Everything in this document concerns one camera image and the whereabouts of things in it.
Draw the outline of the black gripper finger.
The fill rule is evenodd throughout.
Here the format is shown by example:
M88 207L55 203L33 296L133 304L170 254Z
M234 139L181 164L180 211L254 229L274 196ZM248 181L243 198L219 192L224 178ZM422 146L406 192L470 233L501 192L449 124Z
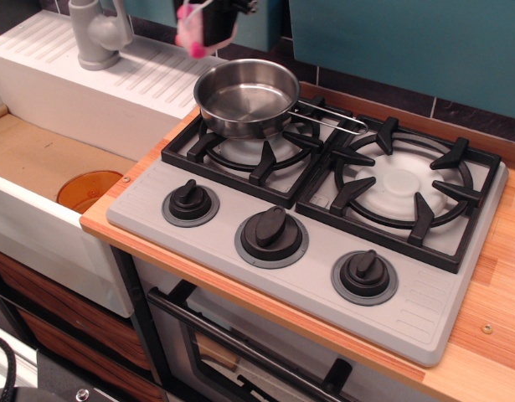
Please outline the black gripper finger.
M256 10L256 1L212 1L203 9L203 44L206 47L228 44L233 40L238 15Z

